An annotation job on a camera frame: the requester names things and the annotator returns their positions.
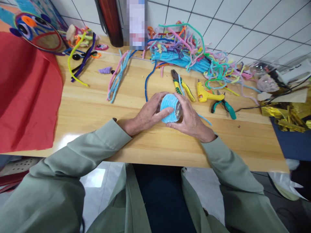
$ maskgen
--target hand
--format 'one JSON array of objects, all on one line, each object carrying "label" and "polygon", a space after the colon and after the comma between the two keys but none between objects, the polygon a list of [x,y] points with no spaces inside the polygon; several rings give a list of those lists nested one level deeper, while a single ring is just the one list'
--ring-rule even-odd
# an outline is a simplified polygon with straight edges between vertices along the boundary
[{"label": "hand", "polygon": [[193,136],[202,143],[214,141],[217,136],[211,128],[203,124],[197,112],[192,108],[190,101],[183,95],[174,93],[180,102],[183,111],[182,123],[167,123],[166,126]]},{"label": "hand", "polygon": [[158,109],[160,109],[159,103],[166,94],[168,92],[155,93],[134,119],[118,121],[118,125],[131,137],[143,130],[151,129],[156,123],[174,111],[173,108],[168,107],[157,113]]}]

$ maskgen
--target red paper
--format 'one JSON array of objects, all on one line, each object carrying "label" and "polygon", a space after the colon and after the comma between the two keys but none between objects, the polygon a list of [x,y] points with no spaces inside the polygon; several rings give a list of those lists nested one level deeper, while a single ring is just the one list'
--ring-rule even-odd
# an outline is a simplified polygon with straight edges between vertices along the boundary
[{"label": "red paper", "polygon": [[50,148],[63,91],[55,55],[0,38],[0,153]]}]

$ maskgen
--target white floor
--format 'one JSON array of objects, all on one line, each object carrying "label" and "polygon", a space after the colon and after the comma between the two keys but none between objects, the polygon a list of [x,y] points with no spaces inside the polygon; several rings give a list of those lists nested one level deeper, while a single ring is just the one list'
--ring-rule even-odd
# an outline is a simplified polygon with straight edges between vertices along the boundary
[{"label": "white floor", "polygon": [[[86,230],[99,213],[107,207],[122,166],[123,163],[102,162],[94,171],[81,177],[80,181],[86,191],[83,210]],[[212,169],[187,168],[185,176],[197,192],[202,206],[207,209],[209,214],[214,215],[224,224],[223,197],[214,171]],[[11,194],[12,192],[0,194],[0,211]]]}]

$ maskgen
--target bottle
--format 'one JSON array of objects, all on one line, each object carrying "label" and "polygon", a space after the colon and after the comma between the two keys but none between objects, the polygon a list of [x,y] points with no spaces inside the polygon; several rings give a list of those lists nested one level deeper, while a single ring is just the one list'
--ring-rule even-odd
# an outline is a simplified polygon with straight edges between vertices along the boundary
[{"label": "bottle", "polygon": [[123,33],[115,0],[95,0],[102,29],[114,47],[123,46]]}]

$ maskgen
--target green jacket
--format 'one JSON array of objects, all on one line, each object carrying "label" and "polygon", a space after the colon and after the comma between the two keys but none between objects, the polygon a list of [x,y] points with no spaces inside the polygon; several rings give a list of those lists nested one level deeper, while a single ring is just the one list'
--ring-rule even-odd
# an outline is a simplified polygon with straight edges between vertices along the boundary
[{"label": "green jacket", "polygon": [[[85,196],[80,177],[131,139],[112,119],[41,160],[1,209],[0,232],[79,232]],[[288,232],[264,195],[263,186],[242,159],[220,137],[202,146],[221,183],[226,226],[249,233]],[[186,204],[197,232],[228,232],[214,216],[205,215],[196,192],[181,175]],[[131,164],[123,166],[108,207],[87,232],[151,232]]]}]

